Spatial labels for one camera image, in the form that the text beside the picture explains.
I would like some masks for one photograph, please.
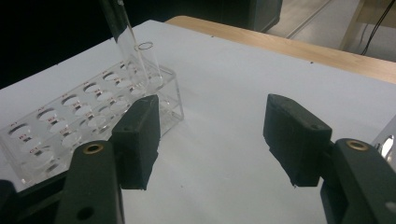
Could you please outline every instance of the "wooden countertop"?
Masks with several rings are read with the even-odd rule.
[[[187,16],[166,23],[396,84],[396,63]]]

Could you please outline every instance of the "clear acrylic test tube rack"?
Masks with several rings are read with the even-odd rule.
[[[162,135],[183,120],[176,73],[160,70],[142,92],[118,63],[1,130],[0,147],[21,182],[30,187],[67,170],[76,147],[107,140],[132,103],[145,95],[159,96]]]

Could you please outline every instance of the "white tabletop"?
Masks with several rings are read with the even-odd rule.
[[[292,187],[265,144],[267,94],[306,107],[332,140],[371,143],[396,112],[386,82],[156,21],[134,30],[177,72],[185,120],[162,138],[148,190],[123,191],[126,223],[326,223],[320,186]],[[0,90],[0,127],[119,61],[108,40]]]

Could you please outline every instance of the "test tube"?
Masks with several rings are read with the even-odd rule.
[[[119,46],[122,59],[134,85],[134,90],[146,91],[149,78],[146,73],[137,71],[144,70],[144,64],[140,50],[136,45],[134,31],[129,23],[124,3],[122,0],[99,0],[105,13],[108,26]]]

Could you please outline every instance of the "gray floor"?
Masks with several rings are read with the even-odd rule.
[[[287,5],[296,7],[295,4],[289,4],[289,2],[293,1],[296,0],[283,0],[283,7],[286,7]],[[360,0],[331,0],[322,10],[320,10],[311,20],[307,21],[305,25],[296,31],[292,36],[283,37],[327,48],[338,49],[359,1]],[[288,15],[285,14],[288,11],[288,9],[282,8],[280,17],[281,20],[282,18],[288,17]],[[346,49],[347,51],[360,54],[364,49],[368,37],[374,28],[373,25],[368,25],[364,33],[363,40],[359,45],[364,25],[365,24],[361,26],[361,31],[355,37],[353,43],[348,46]],[[279,26],[282,26],[282,22],[270,29],[267,34],[279,35],[276,32],[276,30],[279,29]],[[396,62],[396,29],[381,26],[377,30],[370,48],[366,53],[366,56]]]

